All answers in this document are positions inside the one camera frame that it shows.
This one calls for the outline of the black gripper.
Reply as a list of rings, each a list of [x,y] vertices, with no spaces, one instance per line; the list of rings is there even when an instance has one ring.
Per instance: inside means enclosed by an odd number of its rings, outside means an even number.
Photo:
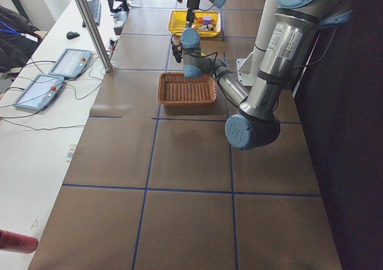
[[[200,0],[187,0],[187,15],[186,15],[186,26],[195,21],[195,10],[199,9]]]

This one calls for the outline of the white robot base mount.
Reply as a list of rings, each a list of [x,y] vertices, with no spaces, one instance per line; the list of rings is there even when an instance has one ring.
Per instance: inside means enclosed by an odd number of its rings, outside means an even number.
[[[277,6],[276,0],[266,0],[253,51],[245,59],[236,60],[238,80],[243,86],[252,86],[254,83],[276,26]]]

